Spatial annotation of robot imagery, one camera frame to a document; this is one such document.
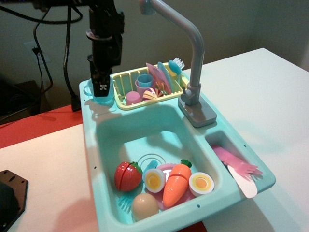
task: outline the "sliced egg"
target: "sliced egg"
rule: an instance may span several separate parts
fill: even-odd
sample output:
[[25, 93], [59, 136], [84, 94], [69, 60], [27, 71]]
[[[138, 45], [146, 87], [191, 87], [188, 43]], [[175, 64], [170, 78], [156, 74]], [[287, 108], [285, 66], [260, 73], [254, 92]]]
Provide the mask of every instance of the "sliced egg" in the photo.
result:
[[146, 171], [144, 183], [146, 188], [153, 193], [157, 193], [164, 188], [166, 177], [163, 171], [152, 168]]
[[196, 197], [213, 191], [213, 179], [206, 173], [194, 173], [190, 176], [189, 187], [192, 194]]

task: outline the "scrub brush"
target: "scrub brush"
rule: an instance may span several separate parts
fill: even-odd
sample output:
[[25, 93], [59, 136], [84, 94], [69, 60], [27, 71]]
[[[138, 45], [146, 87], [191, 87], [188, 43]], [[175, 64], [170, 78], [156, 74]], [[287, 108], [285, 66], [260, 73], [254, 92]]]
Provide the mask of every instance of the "scrub brush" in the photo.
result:
[[169, 61], [169, 68], [172, 72], [177, 74], [177, 82], [180, 84], [180, 77], [182, 74], [182, 69], [184, 68], [184, 63], [181, 59], [175, 58], [174, 60]]

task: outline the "pink fork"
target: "pink fork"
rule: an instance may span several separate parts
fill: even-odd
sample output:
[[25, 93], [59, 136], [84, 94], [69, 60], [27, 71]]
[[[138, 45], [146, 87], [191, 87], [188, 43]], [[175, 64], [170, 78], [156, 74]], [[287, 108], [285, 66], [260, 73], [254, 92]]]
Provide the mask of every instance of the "pink fork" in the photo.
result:
[[218, 145], [211, 146], [213, 151], [216, 153], [218, 158], [226, 165], [230, 165], [235, 169], [235, 171], [245, 177], [248, 178], [251, 174], [263, 174], [260, 170], [257, 169], [257, 166], [251, 165], [242, 159], [234, 156], [227, 150], [223, 149]]

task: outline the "black cable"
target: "black cable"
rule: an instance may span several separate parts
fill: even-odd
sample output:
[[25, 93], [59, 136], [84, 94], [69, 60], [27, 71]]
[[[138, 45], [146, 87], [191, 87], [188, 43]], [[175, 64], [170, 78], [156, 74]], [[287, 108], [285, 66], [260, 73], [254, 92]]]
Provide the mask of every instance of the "black cable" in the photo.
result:
[[67, 20], [67, 34], [66, 34], [66, 48], [64, 53], [64, 60], [63, 60], [63, 73], [64, 79], [66, 81], [68, 90], [71, 95], [71, 107], [72, 111], [78, 111], [81, 109], [81, 103], [78, 96], [74, 93], [72, 86], [70, 84], [69, 75], [68, 75], [68, 58], [69, 58], [69, 50], [70, 50], [70, 32], [71, 32], [71, 23], [70, 19], [72, 16], [72, 8], [68, 6], [68, 20]]
[[[48, 12], [49, 12], [50, 8], [47, 9], [47, 11], [45, 12], [45, 14], [43, 15], [42, 17], [42, 20], [47, 16]], [[43, 55], [43, 52], [41, 50], [41, 46], [39, 44], [39, 41], [38, 41], [38, 37], [37, 37], [37, 29], [38, 29], [38, 26], [40, 25], [41, 23], [39, 22], [33, 29], [33, 38], [34, 38], [34, 41], [39, 49], [39, 53], [41, 55], [41, 58], [42, 58], [42, 61], [43, 61], [43, 64], [44, 64], [44, 67], [45, 67], [45, 70], [46, 70], [46, 73], [47, 73], [47, 76], [48, 76], [48, 79], [50, 81], [50, 85], [49, 87], [47, 87], [42, 93], [41, 95], [43, 95], [44, 93], [46, 93], [48, 90], [50, 90], [53, 85], [54, 85], [54, 82], [53, 82], [53, 79], [49, 73], [49, 70], [48, 70], [48, 67], [47, 67], [47, 64], [46, 64], [46, 61], [45, 61], [45, 58], [44, 58], [44, 55]]]
[[[81, 21], [83, 19], [83, 14], [75, 6], [73, 6], [72, 8], [79, 15], [79, 17], [77, 19], [74, 19], [74, 20], [70, 19], [69, 22], [70, 23], [77, 23], [77, 22], [79, 22], [79, 21]], [[52, 24], [52, 25], [67, 24], [68, 23], [68, 21], [46, 21], [46, 20], [42, 20], [42, 19], [36, 19], [36, 18], [29, 17], [29, 16], [24, 15], [24, 14], [18, 13], [16, 11], [12, 11], [12, 10], [10, 10], [8, 8], [3, 7], [3, 6], [0, 6], [0, 10], [5, 11], [7, 13], [10, 13], [12, 15], [15, 15], [17, 17], [26, 19], [28, 21], [36, 22], [36, 23]]]
[[[45, 12], [45, 14], [42, 16], [42, 20], [47, 16], [49, 10], [50, 10], [50, 8], [47, 9], [47, 11]], [[52, 77], [51, 77], [51, 75], [50, 75], [50, 73], [49, 73], [49, 70], [48, 70], [48, 67], [47, 67], [47, 65], [46, 65], [46, 61], [45, 61], [44, 55], [43, 55], [43, 53], [42, 53], [42, 50], [41, 50], [41, 47], [40, 47], [40, 44], [39, 44], [39, 42], [38, 42], [37, 35], [36, 35], [36, 30], [37, 30], [39, 24], [40, 24], [40, 22], [39, 22], [39, 23], [34, 27], [34, 29], [33, 29], [33, 37], [34, 37], [34, 40], [35, 40], [36, 45], [37, 45], [37, 47], [38, 47], [38, 53], [40, 53], [40, 55], [41, 55], [41, 57], [42, 57], [43, 64], [44, 64], [44, 66], [45, 66], [47, 75], [48, 75], [49, 80], [50, 80], [50, 85], [49, 85], [49, 87], [48, 87], [47, 89], [45, 89], [44, 91], [42, 91], [42, 89], [43, 89], [43, 76], [42, 76], [42, 71], [41, 71], [41, 67], [40, 67], [40, 62], [39, 62], [38, 53], [36, 53], [37, 62], [38, 62], [38, 66], [39, 66], [40, 74], [41, 74], [41, 87], [40, 87], [40, 94], [39, 94], [39, 96], [38, 96], [38, 97], [33, 101], [33, 103], [31, 103], [29, 106], [27, 106], [27, 107], [25, 107], [25, 108], [23, 108], [23, 109], [21, 109], [21, 110], [18, 110], [18, 111], [14, 112], [14, 113], [11, 113], [10, 115], [7, 115], [6, 117], [0, 119], [0, 123], [1, 123], [2, 121], [4, 121], [5, 119], [9, 118], [9, 117], [12, 117], [12, 116], [14, 116], [14, 115], [16, 115], [16, 114], [18, 114], [18, 113], [21, 113], [21, 112], [23, 112], [23, 111], [25, 111], [25, 110], [27, 110], [27, 109], [33, 107], [33, 106], [37, 103], [37, 101], [41, 99], [42, 95], [43, 95], [44, 93], [46, 93], [48, 90], [50, 90], [51, 87], [53, 86], [53, 80], [52, 80]]]

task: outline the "dish rack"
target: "dish rack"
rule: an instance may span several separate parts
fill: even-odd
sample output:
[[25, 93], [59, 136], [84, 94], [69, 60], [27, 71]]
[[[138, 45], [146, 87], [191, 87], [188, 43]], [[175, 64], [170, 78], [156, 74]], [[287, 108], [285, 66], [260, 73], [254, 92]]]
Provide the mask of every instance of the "dish rack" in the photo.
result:
[[136, 109], [142, 106], [151, 105], [151, 104], [154, 104], [160, 101], [165, 101], [165, 100], [179, 97], [183, 93], [183, 87], [187, 89], [189, 78], [187, 78], [186, 74], [182, 72], [180, 83], [178, 84], [178, 82], [176, 81], [177, 75], [170, 70], [168, 63], [163, 63], [163, 65], [166, 67], [167, 71], [169, 72], [171, 76], [172, 89], [175, 89], [176, 91], [168, 95], [163, 93], [162, 97], [142, 101], [142, 102], [139, 102], [137, 104], [132, 104], [132, 105], [126, 104], [126, 94], [131, 91], [136, 91], [135, 81], [137, 80], [139, 75], [145, 74], [145, 73], [149, 74], [148, 68], [143, 67], [143, 68], [133, 69], [130, 71], [111, 74], [111, 77], [113, 78], [113, 84], [114, 84], [115, 102], [118, 108], [122, 110], [133, 110], [133, 109]]

